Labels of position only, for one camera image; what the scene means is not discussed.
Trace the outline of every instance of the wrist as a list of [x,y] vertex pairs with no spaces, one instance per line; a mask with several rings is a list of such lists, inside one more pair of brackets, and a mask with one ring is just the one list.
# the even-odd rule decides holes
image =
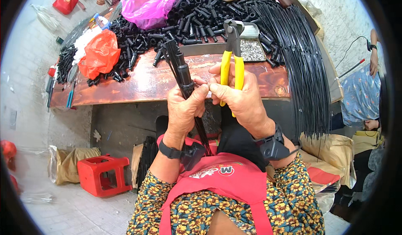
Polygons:
[[268,116],[265,116],[264,120],[259,121],[248,131],[255,140],[273,136],[275,134],[275,122]]
[[163,135],[163,143],[168,148],[175,148],[177,150],[182,150],[186,135],[187,134],[172,131],[168,127],[165,134]]

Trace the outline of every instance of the hand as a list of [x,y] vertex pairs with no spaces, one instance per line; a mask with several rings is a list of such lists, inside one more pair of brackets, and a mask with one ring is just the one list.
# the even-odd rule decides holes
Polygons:
[[184,141],[194,127],[194,117],[202,117],[205,111],[204,101],[208,94],[207,82],[200,77],[195,77],[193,81],[198,86],[187,100],[183,98],[178,85],[168,92],[169,124],[165,136],[169,136],[170,140],[173,139],[173,143],[180,142],[181,139]]
[[378,54],[377,49],[373,48],[371,50],[371,57],[370,57],[370,75],[375,78],[375,75],[378,70]]
[[97,5],[104,5],[104,0],[97,0]]
[[245,127],[255,139],[261,139],[275,134],[275,122],[267,116],[261,100],[257,77],[244,71],[242,90],[234,89],[235,64],[230,63],[228,86],[220,84],[221,64],[209,69],[213,76],[209,79],[209,90],[212,92],[212,103],[220,100],[226,102],[240,125]]
[[364,121],[364,127],[367,130],[372,130],[374,128],[378,128],[378,121],[377,120]]

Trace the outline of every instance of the shirt sleeve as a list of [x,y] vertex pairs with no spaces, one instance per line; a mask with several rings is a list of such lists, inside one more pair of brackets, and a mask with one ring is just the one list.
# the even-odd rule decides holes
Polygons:
[[274,179],[267,181],[264,203],[274,233],[301,228],[302,234],[324,234],[324,218],[299,152],[288,166],[275,169]]
[[158,234],[162,211],[159,209],[166,201],[174,183],[156,178],[149,170],[142,182],[135,203],[134,214],[129,221],[127,235]]

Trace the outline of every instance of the tray of small metal parts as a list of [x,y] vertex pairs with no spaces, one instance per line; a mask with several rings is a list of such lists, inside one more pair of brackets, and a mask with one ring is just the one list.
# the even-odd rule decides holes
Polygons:
[[267,57],[258,39],[241,39],[240,50],[243,62],[266,61]]

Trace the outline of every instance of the red-tipped rod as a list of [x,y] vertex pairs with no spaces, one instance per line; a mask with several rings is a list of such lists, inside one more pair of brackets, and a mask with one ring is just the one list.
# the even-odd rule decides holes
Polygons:
[[356,67],[358,67],[361,63],[363,63],[365,61],[365,59],[360,60],[359,63],[355,64],[351,69],[349,69],[347,72],[345,72],[344,74],[342,74],[341,76],[339,76],[339,78],[342,78],[345,74],[347,74],[348,72],[350,72],[351,70],[355,69]]

